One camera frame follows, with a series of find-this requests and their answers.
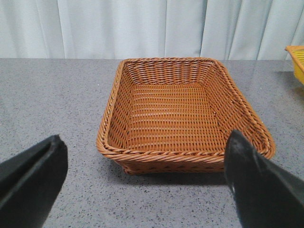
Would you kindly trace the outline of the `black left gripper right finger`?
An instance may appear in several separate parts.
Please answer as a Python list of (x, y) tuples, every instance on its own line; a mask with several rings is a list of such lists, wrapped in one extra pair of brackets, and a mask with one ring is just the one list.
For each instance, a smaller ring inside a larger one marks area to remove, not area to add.
[(304, 182), (259, 154), (238, 130), (228, 138), (224, 174), (244, 228), (302, 228)]

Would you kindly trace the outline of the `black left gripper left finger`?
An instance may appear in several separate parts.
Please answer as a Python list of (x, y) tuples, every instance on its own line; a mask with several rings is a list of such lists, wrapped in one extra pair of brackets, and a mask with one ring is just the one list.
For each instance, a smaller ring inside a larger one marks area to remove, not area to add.
[(40, 228), (68, 170), (67, 146), (52, 135), (0, 164), (0, 226)]

